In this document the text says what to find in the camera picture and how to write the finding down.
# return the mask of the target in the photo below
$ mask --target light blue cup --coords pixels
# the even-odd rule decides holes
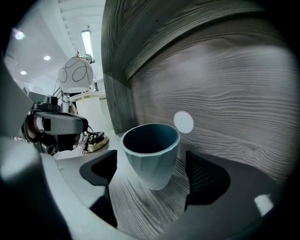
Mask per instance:
[[[127,131],[121,145],[143,185],[161,190],[171,178],[179,140],[179,132],[174,127],[154,123]]]

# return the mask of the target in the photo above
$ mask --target wooden panel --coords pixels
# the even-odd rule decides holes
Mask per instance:
[[[136,126],[130,86],[122,72],[103,73],[104,87],[109,113],[115,133]]]
[[[254,165],[285,180],[297,161],[298,78],[292,53],[267,21],[207,27],[159,54],[130,80],[138,124],[173,125],[192,150]]]
[[[129,79],[160,49],[195,27],[204,27],[212,22],[223,21],[226,17],[234,18],[236,15],[241,17],[242,14],[254,15],[262,11],[261,6],[244,0],[194,0],[152,33],[138,55],[126,68],[126,77]]]
[[[224,16],[259,11],[261,7],[244,0],[107,0],[102,21],[103,71],[127,71],[131,76],[162,47],[194,27]],[[130,116],[122,116],[125,122],[131,121],[125,119]]]
[[[102,24],[103,71],[124,69],[147,38],[192,0],[107,0]]]

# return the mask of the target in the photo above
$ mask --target wood grain surface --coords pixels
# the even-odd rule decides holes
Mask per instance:
[[[127,87],[119,84],[124,85],[124,78],[131,77],[154,54],[195,27],[221,21],[226,16],[260,11],[263,11],[260,6],[245,0],[107,0],[101,54],[105,91],[116,133],[129,130],[132,124],[128,123],[134,122],[131,98],[124,94]],[[105,76],[120,73],[126,75]],[[124,99],[125,105],[121,101],[110,102],[116,96]]]
[[[108,110],[115,133],[136,126],[131,90],[123,72],[104,72],[103,81]]]
[[[189,193],[185,164],[177,160],[168,185],[159,191],[150,190],[132,169],[120,138],[109,136],[108,149],[118,150],[118,169],[109,184],[118,230],[137,239],[153,239],[184,212]]]
[[[103,71],[124,70],[148,37],[192,0],[106,0],[102,21]]]
[[[245,0],[194,0],[182,7],[168,21],[152,31],[151,36],[140,47],[137,55],[131,59],[125,73],[129,79],[146,61],[154,56],[170,42],[191,31],[193,28],[204,27],[224,18],[235,18],[237,15],[254,15],[264,9],[254,1]]]
[[[194,120],[185,149],[247,163],[286,180],[297,161],[299,70],[265,20],[233,20],[180,40],[130,80],[138,124]]]

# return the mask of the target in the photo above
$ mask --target cup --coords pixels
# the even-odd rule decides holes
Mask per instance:
[[[121,145],[142,184],[161,190],[171,178],[179,140],[179,132],[174,127],[151,123],[127,131]]]

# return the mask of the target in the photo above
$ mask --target white ceiling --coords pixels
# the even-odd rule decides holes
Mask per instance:
[[[85,54],[81,32],[91,31],[95,63],[94,79],[103,78],[101,62],[101,26],[105,0],[40,0],[17,26],[25,37],[11,37],[5,62],[12,77],[22,86],[24,82],[52,94],[58,70],[76,49]]]

